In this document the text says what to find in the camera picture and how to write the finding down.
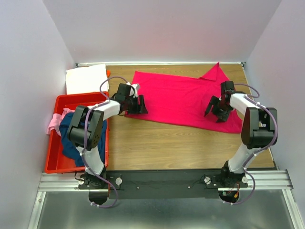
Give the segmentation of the magenta t shirt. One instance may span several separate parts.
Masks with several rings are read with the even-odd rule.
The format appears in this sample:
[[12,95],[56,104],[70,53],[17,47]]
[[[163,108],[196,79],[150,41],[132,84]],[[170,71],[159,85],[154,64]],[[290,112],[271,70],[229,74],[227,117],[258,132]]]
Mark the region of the magenta t shirt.
[[211,97],[221,96],[220,84],[227,80],[219,64],[199,78],[136,71],[132,83],[140,85],[148,113],[128,117],[239,134],[242,120],[236,110],[222,123],[212,113],[204,114]]

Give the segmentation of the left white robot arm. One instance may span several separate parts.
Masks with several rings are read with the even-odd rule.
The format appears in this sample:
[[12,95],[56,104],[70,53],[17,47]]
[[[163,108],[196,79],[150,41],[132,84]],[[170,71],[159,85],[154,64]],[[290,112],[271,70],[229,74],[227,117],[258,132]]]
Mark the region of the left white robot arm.
[[112,97],[106,97],[102,103],[93,106],[76,107],[70,122],[67,138],[76,146],[90,176],[89,183],[94,188],[111,185],[104,175],[105,165],[98,151],[98,142],[102,135],[103,122],[125,112],[128,115],[147,114],[144,96],[139,94],[140,85],[121,83]]

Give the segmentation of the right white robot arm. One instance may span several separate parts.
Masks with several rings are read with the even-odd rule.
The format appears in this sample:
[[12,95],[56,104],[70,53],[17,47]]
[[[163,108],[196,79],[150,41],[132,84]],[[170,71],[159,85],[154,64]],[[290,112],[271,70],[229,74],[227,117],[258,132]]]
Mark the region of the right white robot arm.
[[277,110],[253,101],[251,96],[237,91],[232,81],[225,81],[221,83],[221,96],[211,97],[204,114],[212,113],[217,117],[217,122],[224,123],[233,110],[244,116],[242,144],[235,155],[225,162],[219,174],[204,177],[208,188],[233,187],[239,182],[245,183],[245,174],[251,162],[277,142]]

